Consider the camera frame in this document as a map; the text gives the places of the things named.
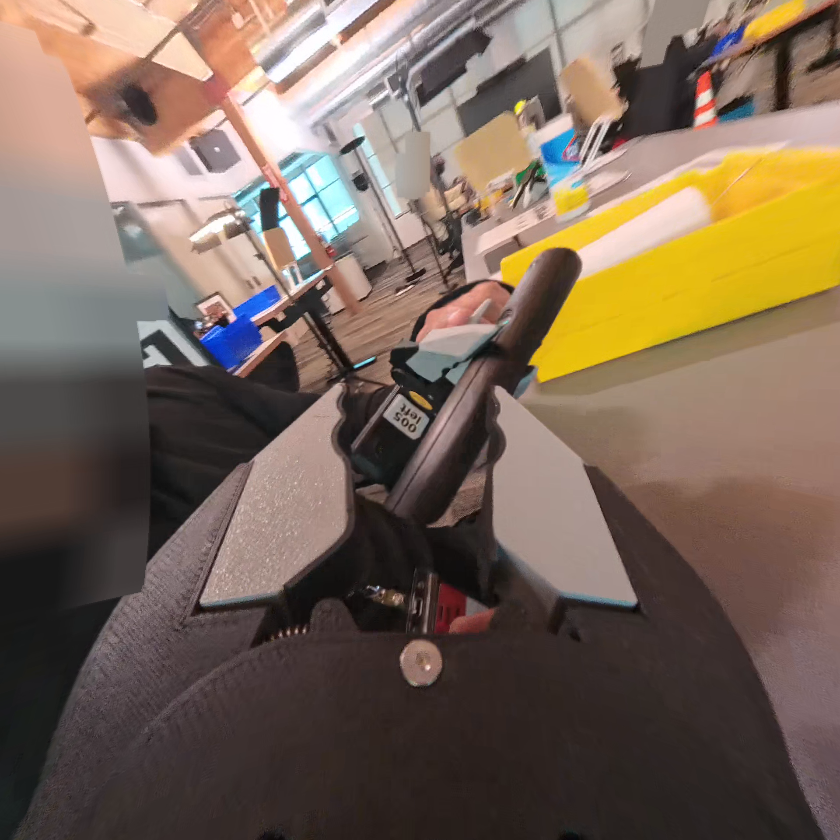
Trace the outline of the black remote control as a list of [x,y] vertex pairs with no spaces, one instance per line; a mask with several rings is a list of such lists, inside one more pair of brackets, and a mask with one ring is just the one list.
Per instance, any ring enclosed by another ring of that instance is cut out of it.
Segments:
[[581,274],[581,258],[550,248],[530,265],[497,321],[490,348],[469,362],[385,500],[395,516],[426,526],[458,494],[487,443],[497,387],[512,394]]

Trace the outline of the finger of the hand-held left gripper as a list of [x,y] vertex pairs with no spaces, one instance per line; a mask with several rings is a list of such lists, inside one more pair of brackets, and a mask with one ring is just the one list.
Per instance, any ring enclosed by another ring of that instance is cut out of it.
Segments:
[[416,345],[406,367],[425,382],[457,384],[472,359],[501,329],[500,324],[468,323],[433,330]]

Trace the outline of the person's left hand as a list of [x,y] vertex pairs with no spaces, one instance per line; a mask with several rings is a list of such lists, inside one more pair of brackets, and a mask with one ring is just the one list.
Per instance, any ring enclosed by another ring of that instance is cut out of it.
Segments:
[[413,326],[411,340],[419,342],[429,332],[467,324],[486,301],[489,306],[479,322],[492,324],[504,311],[512,292],[513,287],[494,280],[482,280],[459,287],[443,295],[418,318]]

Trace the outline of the tan padded chair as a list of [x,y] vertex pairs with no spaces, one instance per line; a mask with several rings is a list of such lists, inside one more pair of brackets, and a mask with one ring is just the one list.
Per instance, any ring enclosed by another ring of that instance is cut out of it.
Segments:
[[503,175],[524,171],[534,159],[512,112],[501,113],[457,143],[454,156],[476,193]]
[[600,118],[617,122],[624,115],[626,105],[613,76],[588,56],[574,59],[563,68],[558,83],[580,128],[590,128]]

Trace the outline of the white disinfecting wipes canister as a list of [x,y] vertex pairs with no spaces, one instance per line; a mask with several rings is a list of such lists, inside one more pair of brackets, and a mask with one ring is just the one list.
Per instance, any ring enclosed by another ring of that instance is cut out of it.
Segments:
[[568,221],[583,215],[590,207],[590,194],[582,175],[574,128],[541,141],[539,151],[557,219]]

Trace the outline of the black wall television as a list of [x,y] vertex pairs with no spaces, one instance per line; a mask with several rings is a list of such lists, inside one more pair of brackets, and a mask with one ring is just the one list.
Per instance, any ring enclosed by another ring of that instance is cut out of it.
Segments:
[[550,49],[530,59],[519,58],[495,76],[481,82],[476,94],[457,106],[465,137],[470,136],[503,112],[513,112],[516,104],[537,98],[546,121],[561,114]]

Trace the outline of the wooden support post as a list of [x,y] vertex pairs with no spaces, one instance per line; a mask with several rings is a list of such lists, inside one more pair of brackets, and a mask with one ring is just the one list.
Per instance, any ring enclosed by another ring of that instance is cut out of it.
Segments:
[[360,303],[353,294],[349,282],[329,257],[308,217],[303,213],[297,199],[292,195],[289,184],[280,172],[278,164],[268,156],[266,148],[253,131],[242,107],[236,102],[230,91],[220,100],[219,105],[265,180],[270,186],[279,190],[280,203],[286,209],[287,215],[294,223],[297,231],[308,244],[316,264],[321,270],[324,270],[332,282],[333,288],[339,293],[345,311],[352,316],[360,314]]

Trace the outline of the black tripod stand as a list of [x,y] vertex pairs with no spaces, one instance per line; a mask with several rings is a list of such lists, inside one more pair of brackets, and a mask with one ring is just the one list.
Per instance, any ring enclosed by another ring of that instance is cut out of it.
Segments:
[[328,378],[328,383],[354,378],[360,371],[377,362],[374,355],[360,362],[352,362],[323,318],[320,310],[322,294],[319,288],[326,280],[324,270],[297,285],[288,283],[290,278],[299,275],[299,270],[281,227],[271,228],[259,238],[252,229],[249,218],[241,209],[228,208],[210,216],[205,225],[190,236],[190,241],[193,251],[203,253],[219,247],[224,240],[240,235],[248,238],[255,248],[255,257],[266,264],[280,289],[280,301],[254,318],[259,329],[271,327],[275,335],[263,341],[257,351],[230,372],[239,376],[251,373],[282,341],[289,328],[299,321],[306,323],[321,351],[329,357],[334,367],[334,373]]

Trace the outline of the yellow plastic bin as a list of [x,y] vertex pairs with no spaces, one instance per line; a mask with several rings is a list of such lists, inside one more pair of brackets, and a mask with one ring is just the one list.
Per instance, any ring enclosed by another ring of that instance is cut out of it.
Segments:
[[505,257],[516,286],[547,249],[578,250],[687,187],[711,204],[694,233],[578,279],[532,358],[546,382],[838,286],[838,148],[752,147],[680,167]]

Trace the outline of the person's left forearm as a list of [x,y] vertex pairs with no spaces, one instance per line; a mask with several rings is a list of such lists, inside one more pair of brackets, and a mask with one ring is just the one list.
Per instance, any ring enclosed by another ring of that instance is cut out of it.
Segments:
[[282,341],[248,376],[212,365],[163,365],[144,373],[150,435],[148,558],[226,477],[249,462],[318,400],[302,392]]

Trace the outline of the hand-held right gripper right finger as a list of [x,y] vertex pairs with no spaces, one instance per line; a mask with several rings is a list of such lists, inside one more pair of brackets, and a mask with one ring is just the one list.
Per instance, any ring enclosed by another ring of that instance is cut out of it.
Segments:
[[490,521],[500,572],[544,607],[637,607],[581,458],[500,387],[490,413]]

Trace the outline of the orange traffic cone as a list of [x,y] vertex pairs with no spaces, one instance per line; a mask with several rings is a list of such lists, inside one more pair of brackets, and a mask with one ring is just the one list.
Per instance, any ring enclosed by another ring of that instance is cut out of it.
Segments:
[[703,71],[697,79],[692,128],[710,127],[718,122],[717,102],[712,86],[711,73]]

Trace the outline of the blue storage bin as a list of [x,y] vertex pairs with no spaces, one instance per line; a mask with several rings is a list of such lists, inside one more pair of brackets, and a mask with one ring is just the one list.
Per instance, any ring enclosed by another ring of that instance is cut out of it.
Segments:
[[254,318],[280,301],[280,292],[268,286],[237,306],[220,292],[196,303],[202,325],[195,328],[198,341],[226,370],[238,368],[263,343]]

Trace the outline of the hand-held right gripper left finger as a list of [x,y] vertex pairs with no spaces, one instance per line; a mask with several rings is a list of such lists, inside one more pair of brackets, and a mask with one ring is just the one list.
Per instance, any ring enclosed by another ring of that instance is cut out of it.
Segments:
[[198,599],[201,608],[292,608],[301,583],[352,532],[354,489],[333,386],[250,466]]

